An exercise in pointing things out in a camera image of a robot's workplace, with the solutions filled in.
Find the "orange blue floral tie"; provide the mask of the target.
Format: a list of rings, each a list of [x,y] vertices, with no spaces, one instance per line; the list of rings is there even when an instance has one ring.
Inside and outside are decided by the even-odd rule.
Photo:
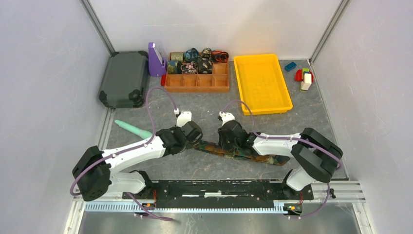
[[[200,140],[197,144],[193,145],[192,148],[197,151],[205,152],[208,154],[230,158],[234,160],[243,160],[250,162],[266,163],[276,166],[283,166],[286,164],[290,157],[279,156],[279,155],[246,155],[240,151],[227,151],[224,150],[217,143]]]

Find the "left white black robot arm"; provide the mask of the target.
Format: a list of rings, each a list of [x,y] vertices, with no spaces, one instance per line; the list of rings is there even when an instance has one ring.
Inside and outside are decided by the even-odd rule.
[[[202,129],[189,121],[182,127],[174,126],[157,131],[152,138],[124,147],[100,150],[89,147],[74,166],[72,174],[84,201],[96,200],[108,193],[132,193],[140,198],[152,195],[153,185],[144,172],[125,173],[141,162],[175,155],[202,138]]]

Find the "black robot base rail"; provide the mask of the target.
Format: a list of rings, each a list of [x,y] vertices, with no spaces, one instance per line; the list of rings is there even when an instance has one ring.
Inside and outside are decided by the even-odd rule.
[[[273,202],[313,200],[310,185],[295,192],[277,180],[159,180],[135,195],[156,208],[272,208]]]

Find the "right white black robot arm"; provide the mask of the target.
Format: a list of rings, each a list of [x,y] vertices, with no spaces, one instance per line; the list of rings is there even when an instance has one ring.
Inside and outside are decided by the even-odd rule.
[[[293,157],[299,167],[286,176],[281,186],[282,195],[288,199],[294,199],[313,182],[330,182],[342,167],[342,149],[313,128],[293,135],[268,135],[248,133],[239,122],[229,120],[218,129],[218,134],[219,144],[225,150],[252,156]]]

